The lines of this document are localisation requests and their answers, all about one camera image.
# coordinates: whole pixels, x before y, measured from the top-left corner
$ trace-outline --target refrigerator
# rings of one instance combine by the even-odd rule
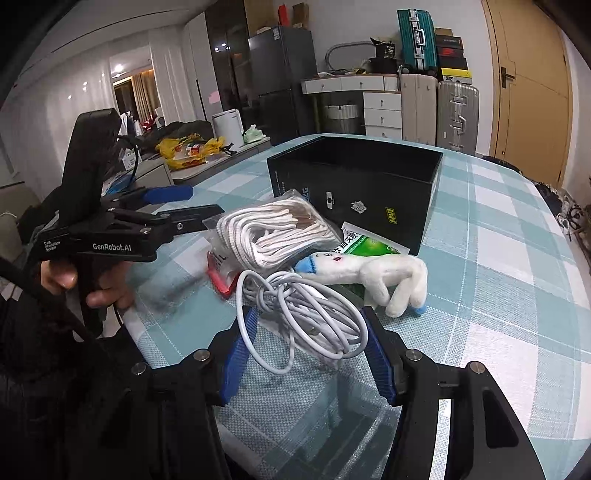
[[[311,99],[300,81],[316,75],[312,33],[303,28],[273,27],[248,40],[252,86],[258,95],[258,126],[271,143],[315,132]]]

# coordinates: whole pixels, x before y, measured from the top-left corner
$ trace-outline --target white plush toy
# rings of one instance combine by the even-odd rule
[[[296,273],[323,285],[361,283],[386,315],[400,317],[410,306],[422,314],[427,307],[427,266],[412,255],[358,255],[318,252],[300,260]],[[388,287],[397,285],[392,298]],[[366,304],[371,303],[366,296]]]

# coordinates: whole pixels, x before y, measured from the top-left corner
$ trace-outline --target light blue tablecloth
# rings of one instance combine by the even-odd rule
[[[313,137],[244,160],[200,183],[188,202],[166,208],[218,203],[227,211],[271,198],[267,157]],[[591,441],[591,315],[579,271],[528,180],[443,152],[419,253],[429,271],[428,311],[395,320],[383,309],[378,314],[436,362],[482,361],[525,426],[548,480],[562,479]],[[137,305],[125,324],[153,367],[206,348],[235,318],[234,300],[220,299],[204,274],[208,249],[203,234],[180,236],[158,250],[156,261],[132,269]],[[278,365],[285,360],[284,342],[264,328],[256,347]],[[444,476],[449,413],[442,401],[432,478]],[[217,420],[226,451],[257,477],[365,479],[381,476],[398,410],[378,395],[364,355],[337,372],[297,351],[284,377],[250,359],[238,395]]]

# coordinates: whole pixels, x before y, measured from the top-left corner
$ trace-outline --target hand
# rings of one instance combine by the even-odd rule
[[[89,293],[86,303],[97,309],[116,304],[120,309],[126,309],[134,302],[134,294],[125,283],[125,275],[131,262],[121,262],[99,277],[99,287]],[[41,284],[54,295],[63,290],[70,290],[76,286],[78,273],[76,267],[65,260],[47,260],[41,263]]]

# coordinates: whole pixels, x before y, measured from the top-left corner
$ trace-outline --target desk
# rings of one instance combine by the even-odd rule
[[[266,158],[246,159],[194,187],[188,202],[225,210],[272,197]],[[388,139],[376,141],[393,141]],[[428,310],[378,316],[436,362],[482,361],[525,426],[548,480],[563,479],[591,442],[591,314],[579,271],[535,187],[517,173],[443,152],[438,194],[419,257],[429,271]],[[137,305],[125,326],[153,367],[178,363],[234,320],[203,274],[209,244],[179,236],[158,259],[135,265]],[[285,343],[259,327],[256,347],[284,365]],[[434,478],[443,478],[449,402],[442,401]],[[378,395],[364,355],[336,372],[296,350],[277,377],[249,360],[238,394],[216,410],[224,449],[258,478],[379,478],[399,409]]]
[[[221,158],[209,163],[173,171],[170,176],[175,183],[187,183],[191,186],[195,186],[197,183],[208,179],[223,169],[231,167],[246,158],[267,150],[268,148],[271,148],[271,139],[269,137],[263,137],[256,142],[236,148],[236,153],[234,155],[224,154]]]

